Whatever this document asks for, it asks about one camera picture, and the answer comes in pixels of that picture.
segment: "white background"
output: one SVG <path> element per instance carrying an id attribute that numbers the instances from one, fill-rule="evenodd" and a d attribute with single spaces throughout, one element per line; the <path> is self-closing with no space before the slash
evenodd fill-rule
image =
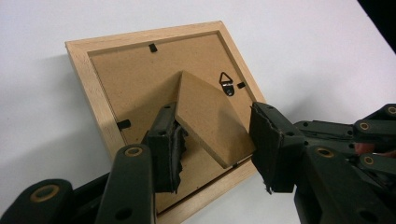
<path id="1" fill-rule="evenodd" d="M 111 167 L 64 41 L 223 21 L 292 122 L 352 123 L 396 99 L 396 57 L 354 0 L 1 1 L 0 214 L 30 185 Z M 185 223 L 298 223 L 254 175 Z"/>

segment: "d-ring hanger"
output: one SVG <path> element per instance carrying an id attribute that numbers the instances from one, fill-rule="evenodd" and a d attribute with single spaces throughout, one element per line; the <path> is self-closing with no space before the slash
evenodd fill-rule
<path id="1" fill-rule="evenodd" d="M 223 76 L 226 76 L 229 80 L 222 80 Z M 226 95 L 228 96 L 233 96 L 233 94 L 235 93 L 235 91 L 233 90 L 233 79 L 230 78 L 227 73 L 222 72 L 220 74 L 220 80 L 219 83 L 221 85 L 221 87 L 223 88 L 223 91 Z"/>

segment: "wooden frame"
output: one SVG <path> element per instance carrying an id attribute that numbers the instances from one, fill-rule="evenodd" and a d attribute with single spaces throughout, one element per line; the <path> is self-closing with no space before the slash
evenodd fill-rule
<path id="1" fill-rule="evenodd" d="M 106 91 L 97 74 L 92 57 L 122 48 L 138 48 L 152 43 L 175 42 L 205 35 L 216 35 L 219 38 L 236 73 L 245 82 L 246 91 L 251 100 L 265 102 L 260 89 L 221 21 L 66 42 L 70 59 L 86 92 L 92 113 L 112 158 L 119 148 L 125 146 L 126 140 L 117 127 L 114 111 L 107 99 Z M 204 187 L 163 210 L 159 214 L 159 222 L 182 222 L 240 181 L 253 175 L 255 171 L 256 169 L 250 161 L 242 162 L 237 168 L 228 170 L 208 182 Z"/>

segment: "white surface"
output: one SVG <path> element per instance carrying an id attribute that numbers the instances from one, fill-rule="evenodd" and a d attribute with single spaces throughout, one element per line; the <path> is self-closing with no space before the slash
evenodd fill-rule
<path id="1" fill-rule="evenodd" d="M 0 214 L 46 178 L 79 187 L 110 160 L 64 41 L 224 21 L 269 104 L 352 123 L 396 99 L 396 57 L 357 1 L 1 1 Z M 255 175 L 185 223 L 298 223 Z"/>

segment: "brass screw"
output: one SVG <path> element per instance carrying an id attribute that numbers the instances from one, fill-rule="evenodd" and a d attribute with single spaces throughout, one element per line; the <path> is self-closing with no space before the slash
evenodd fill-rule
<path id="1" fill-rule="evenodd" d="M 394 106 L 388 107 L 388 112 L 389 112 L 390 114 L 396 114 L 396 107 L 394 107 Z"/>
<path id="2" fill-rule="evenodd" d="M 46 200 L 53 198 L 58 192 L 60 188 L 57 185 L 46 185 L 43 186 L 30 195 L 30 201 L 34 203 L 42 203 Z"/>
<path id="3" fill-rule="evenodd" d="M 366 162 L 369 165 L 373 165 L 374 164 L 374 160 L 371 157 L 364 157 L 364 162 Z"/>
<path id="4" fill-rule="evenodd" d="M 124 154 L 127 157 L 136 157 L 142 154 L 142 152 L 143 152 L 143 148 L 141 147 L 130 147 L 125 150 Z"/>
<path id="5" fill-rule="evenodd" d="M 322 147 L 318 147 L 317 148 L 317 153 L 322 156 L 322 157 L 326 157 L 326 158 L 332 158 L 334 156 L 334 153 L 332 153 L 329 149 L 327 148 L 322 148 Z"/>
<path id="6" fill-rule="evenodd" d="M 361 128 L 363 130 L 367 130 L 367 129 L 369 129 L 369 124 L 368 123 L 361 123 Z"/>

